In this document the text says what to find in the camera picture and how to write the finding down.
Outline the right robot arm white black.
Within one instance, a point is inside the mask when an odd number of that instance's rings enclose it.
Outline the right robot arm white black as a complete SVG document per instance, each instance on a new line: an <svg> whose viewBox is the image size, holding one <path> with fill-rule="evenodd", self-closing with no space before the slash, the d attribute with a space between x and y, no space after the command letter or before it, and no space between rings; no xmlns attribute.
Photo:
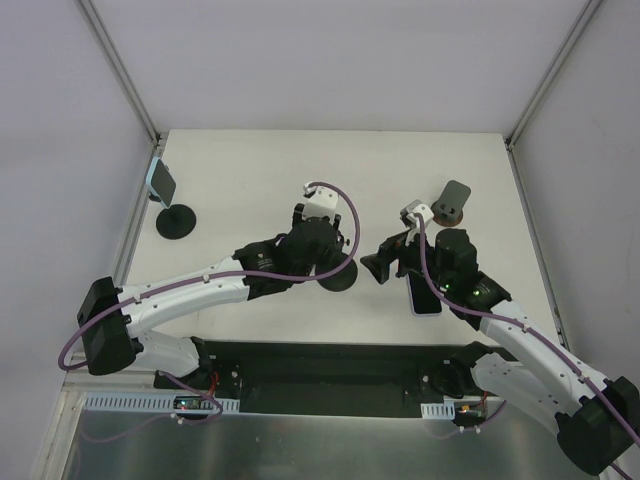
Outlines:
<svg viewBox="0 0 640 480"><path fill-rule="evenodd" d="M440 231L433 244L401 233L361 263L383 284L392 263L412 291L428 297L497 344L473 342L430 376L432 388L461 399L493 393L537 420L580 470L598 476L639 440L639 390L578 360L539 332L511 295L483 273L463 229ZM505 349L512 360L498 352Z"/></svg>

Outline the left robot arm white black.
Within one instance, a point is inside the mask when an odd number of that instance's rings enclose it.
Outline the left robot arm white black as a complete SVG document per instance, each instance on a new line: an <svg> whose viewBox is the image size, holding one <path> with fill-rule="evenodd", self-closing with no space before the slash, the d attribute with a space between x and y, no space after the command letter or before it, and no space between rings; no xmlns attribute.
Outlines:
<svg viewBox="0 0 640 480"><path fill-rule="evenodd" d="M218 305L256 300L315 280L327 290L336 267L347 266L335 205L307 200L295 206L289 232L253 242L197 272L156 284L117 287L94 281L79 309L84 366L94 376L138 365L166 371L188 388L204 387L211 365L202 340L176 338L157 326Z"/></svg>

